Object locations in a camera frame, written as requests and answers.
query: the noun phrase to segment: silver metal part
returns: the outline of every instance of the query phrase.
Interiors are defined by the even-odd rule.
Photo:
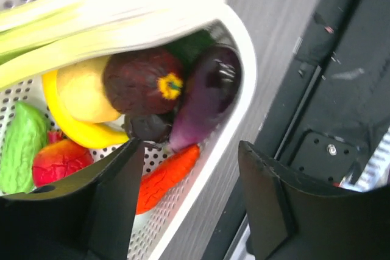
[[[337,149],[333,144],[327,146],[327,151],[331,156],[337,155]]]

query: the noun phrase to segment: eggplant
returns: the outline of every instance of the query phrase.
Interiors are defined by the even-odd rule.
[[[229,46],[216,44],[203,51],[186,82],[169,137],[170,150],[202,142],[229,115],[240,88],[241,68],[238,54]]]
[[[130,138],[139,138],[143,141],[152,141],[161,144],[168,140],[173,119],[173,112],[134,118],[125,115],[124,130]]]

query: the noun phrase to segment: potato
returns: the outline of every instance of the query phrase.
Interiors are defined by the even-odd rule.
[[[110,56],[103,56],[59,69],[57,94],[74,119],[101,123],[120,117],[105,96],[102,84],[109,59]]]

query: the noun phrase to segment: plastic vegetable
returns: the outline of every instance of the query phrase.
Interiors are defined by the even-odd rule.
[[[175,152],[211,134],[229,114],[241,83],[239,58],[228,46],[207,49],[194,68],[169,137],[169,147]]]
[[[49,121],[38,109],[15,103],[15,118],[2,145],[0,189],[8,194],[30,192],[34,186],[31,165],[35,155],[48,143]]]
[[[155,207],[172,187],[187,176],[199,155],[198,145],[189,146],[164,160],[152,173],[143,176],[136,214],[145,213]]]
[[[206,30],[200,30],[170,42],[164,48],[182,62],[185,75],[188,76],[198,56],[215,43]]]
[[[88,59],[59,69],[58,96],[69,114],[79,121],[102,123],[119,114],[104,93],[102,75],[110,56]]]
[[[70,139],[63,139],[62,132],[49,132],[48,138],[49,145],[37,153],[32,165],[36,187],[58,181],[93,163],[90,151]]]
[[[225,0],[36,0],[0,12],[0,89],[88,58],[166,44]]]
[[[75,120],[61,104],[57,95],[57,71],[44,74],[42,85],[53,118],[69,139],[88,149],[102,149],[128,140],[126,133],[116,131],[105,124]]]
[[[105,93],[131,117],[174,109],[182,91],[182,64],[163,48],[116,54],[104,69]]]
[[[124,118],[124,130],[129,137],[140,138],[143,141],[163,143],[168,140],[174,119],[173,113],[152,114],[149,116],[137,116]]]

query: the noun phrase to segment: leek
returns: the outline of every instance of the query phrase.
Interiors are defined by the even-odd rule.
[[[219,4],[223,4],[224,1],[37,0],[0,12],[0,64],[15,56],[45,47],[45,45],[55,43],[58,40],[73,35],[76,37],[82,32],[91,34],[99,26],[114,23],[121,24],[121,26],[132,26],[135,23],[142,23],[142,18],[148,18],[148,15],[157,20],[161,15],[160,11],[163,10],[183,13],[182,17],[184,18],[187,16],[191,18],[190,13],[202,15],[201,11],[205,9],[211,10],[210,13],[215,15]],[[160,25],[165,26],[163,20],[160,21]]]
[[[198,8],[181,6],[105,24],[29,51],[0,66],[0,89],[89,58],[169,43],[214,21],[224,4]]]

